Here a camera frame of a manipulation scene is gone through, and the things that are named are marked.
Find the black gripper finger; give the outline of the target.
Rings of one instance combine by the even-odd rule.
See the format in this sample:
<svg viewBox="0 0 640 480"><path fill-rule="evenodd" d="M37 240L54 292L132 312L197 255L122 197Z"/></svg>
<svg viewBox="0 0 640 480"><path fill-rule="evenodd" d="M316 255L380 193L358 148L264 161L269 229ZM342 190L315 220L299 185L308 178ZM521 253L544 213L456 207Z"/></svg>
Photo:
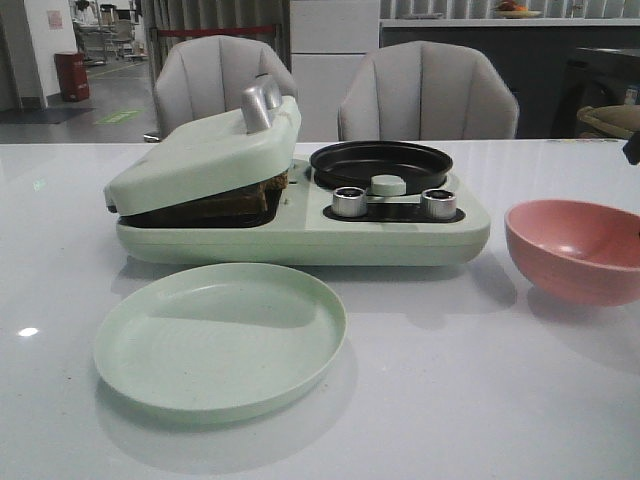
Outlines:
<svg viewBox="0 0 640 480"><path fill-rule="evenodd" d="M622 147L622 152L630 165L640 164L640 141L629 139Z"/></svg>

